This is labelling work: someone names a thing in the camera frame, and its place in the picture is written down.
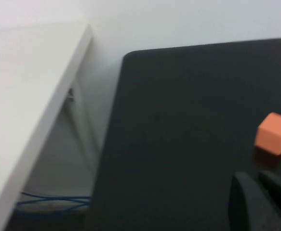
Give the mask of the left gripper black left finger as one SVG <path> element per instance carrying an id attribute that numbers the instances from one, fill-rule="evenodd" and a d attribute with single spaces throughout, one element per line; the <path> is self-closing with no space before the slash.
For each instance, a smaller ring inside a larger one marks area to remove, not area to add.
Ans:
<path id="1" fill-rule="evenodd" d="M 259 231 L 260 197 L 258 177 L 253 178 L 245 172 L 234 173 L 228 203 L 228 219 L 232 231 Z"/>

